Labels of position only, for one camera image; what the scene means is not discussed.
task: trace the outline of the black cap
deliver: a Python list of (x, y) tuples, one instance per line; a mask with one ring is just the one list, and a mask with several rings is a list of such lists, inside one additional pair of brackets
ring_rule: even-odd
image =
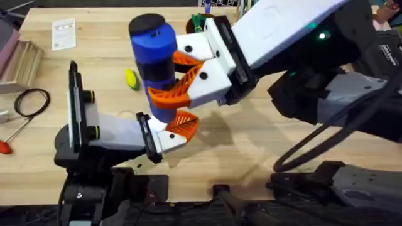
[(159, 14), (143, 14), (131, 20), (128, 30), (130, 32), (130, 36), (138, 35), (146, 31), (155, 30), (164, 22), (164, 17)]

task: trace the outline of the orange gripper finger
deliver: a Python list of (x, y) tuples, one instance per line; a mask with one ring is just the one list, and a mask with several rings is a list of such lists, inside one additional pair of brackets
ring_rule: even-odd
[(175, 119), (166, 127), (166, 131), (185, 136), (189, 142), (197, 132), (199, 121), (197, 116), (178, 110)]
[(186, 66), (196, 66), (202, 64), (201, 61), (196, 60), (183, 53), (180, 53), (179, 51), (173, 53), (173, 62), (179, 65), (186, 65)]
[(202, 64), (191, 68), (171, 90), (162, 91), (148, 87), (148, 93), (152, 103), (160, 109), (188, 107), (191, 104), (191, 100), (187, 95), (187, 90), (201, 67)]

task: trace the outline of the screwdriver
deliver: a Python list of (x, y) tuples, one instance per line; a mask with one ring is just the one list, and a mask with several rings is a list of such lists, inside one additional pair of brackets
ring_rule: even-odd
[(1, 154), (11, 154), (13, 153), (13, 150), (11, 149), (10, 145), (7, 143), (13, 136), (15, 136), (20, 130), (22, 130), (30, 121), (32, 118), (29, 118), (25, 121), (25, 123), (18, 128), (11, 136), (9, 136), (5, 141), (0, 141), (0, 153)]

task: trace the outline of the coiled black cable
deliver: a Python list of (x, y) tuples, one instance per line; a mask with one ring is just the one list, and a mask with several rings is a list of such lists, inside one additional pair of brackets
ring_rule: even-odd
[[(32, 113), (32, 114), (24, 114), (21, 112), (21, 103), (22, 100), (28, 95), (31, 94), (33, 92), (40, 92), (46, 99), (45, 103), (43, 104), (43, 106), (37, 110), (36, 112)], [(17, 99), (14, 102), (14, 110), (15, 112), (17, 112), (19, 115), (26, 117), (28, 120), (32, 120), (34, 117), (42, 114), (46, 108), (49, 106), (50, 104), (50, 94), (49, 92), (47, 92), (44, 89), (39, 89), (39, 88), (33, 88), (33, 89), (28, 89), (25, 90), (22, 94), (20, 94)]]

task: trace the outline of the wooden box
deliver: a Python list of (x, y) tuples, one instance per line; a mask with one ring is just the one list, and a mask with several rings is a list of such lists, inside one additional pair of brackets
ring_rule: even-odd
[(31, 41), (18, 41), (0, 75), (0, 94), (29, 89), (36, 77), (43, 50)]

